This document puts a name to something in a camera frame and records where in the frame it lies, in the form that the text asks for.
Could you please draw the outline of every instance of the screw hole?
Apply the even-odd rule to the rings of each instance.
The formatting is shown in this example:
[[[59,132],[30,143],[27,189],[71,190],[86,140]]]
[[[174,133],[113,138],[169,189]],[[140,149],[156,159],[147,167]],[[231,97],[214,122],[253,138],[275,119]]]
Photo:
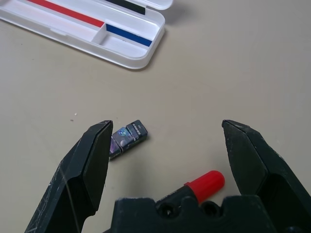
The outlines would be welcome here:
[[[178,210],[170,203],[163,203],[158,208],[158,213],[164,218],[174,218],[178,216]]]
[[[202,204],[201,208],[203,209],[203,212],[208,216],[212,218],[220,217],[220,208],[219,206],[212,202],[212,201],[206,201]]]

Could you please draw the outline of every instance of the beige table surface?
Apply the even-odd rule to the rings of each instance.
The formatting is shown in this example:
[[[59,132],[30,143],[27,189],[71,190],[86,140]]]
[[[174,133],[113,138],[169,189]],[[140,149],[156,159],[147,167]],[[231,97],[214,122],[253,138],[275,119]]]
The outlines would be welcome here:
[[[311,192],[311,1],[176,0],[150,65],[130,71],[0,22],[0,232],[23,232],[58,163],[91,125],[140,119],[150,140],[109,165],[97,214],[212,169],[239,191],[221,122],[260,131]]]

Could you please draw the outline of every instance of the blue strip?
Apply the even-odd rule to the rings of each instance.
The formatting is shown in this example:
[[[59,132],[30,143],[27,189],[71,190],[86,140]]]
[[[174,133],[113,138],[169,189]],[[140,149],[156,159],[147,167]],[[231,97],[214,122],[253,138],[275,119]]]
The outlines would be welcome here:
[[[122,37],[125,37],[129,40],[133,40],[137,43],[140,43],[142,45],[145,45],[145,46],[150,46],[152,41],[151,40],[147,40],[141,36],[138,36],[138,35],[135,35],[133,33],[129,33],[125,30],[122,30],[120,28],[117,28],[115,26],[112,26],[112,25],[109,25],[109,24],[106,24],[106,27],[107,27],[107,31],[108,32],[111,32],[111,33],[114,33],[114,34],[117,34],[117,35],[120,35]]]

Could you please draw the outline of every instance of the red cap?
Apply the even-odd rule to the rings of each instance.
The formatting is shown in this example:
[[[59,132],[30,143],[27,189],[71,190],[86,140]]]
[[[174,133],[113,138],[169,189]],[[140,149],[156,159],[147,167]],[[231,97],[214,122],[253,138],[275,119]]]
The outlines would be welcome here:
[[[198,179],[185,183],[194,192],[199,203],[218,192],[225,184],[225,178],[218,171],[210,171]]]

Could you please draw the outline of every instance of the open case lid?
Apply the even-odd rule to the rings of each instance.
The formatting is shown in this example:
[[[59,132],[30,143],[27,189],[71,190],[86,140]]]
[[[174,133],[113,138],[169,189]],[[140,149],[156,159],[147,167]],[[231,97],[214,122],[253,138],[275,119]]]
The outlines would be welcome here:
[[[173,4],[173,0],[130,0],[130,2],[141,6],[150,6],[157,10],[166,10]]]
[[[0,19],[130,69],[145,67],[173,0],[0,0]]]

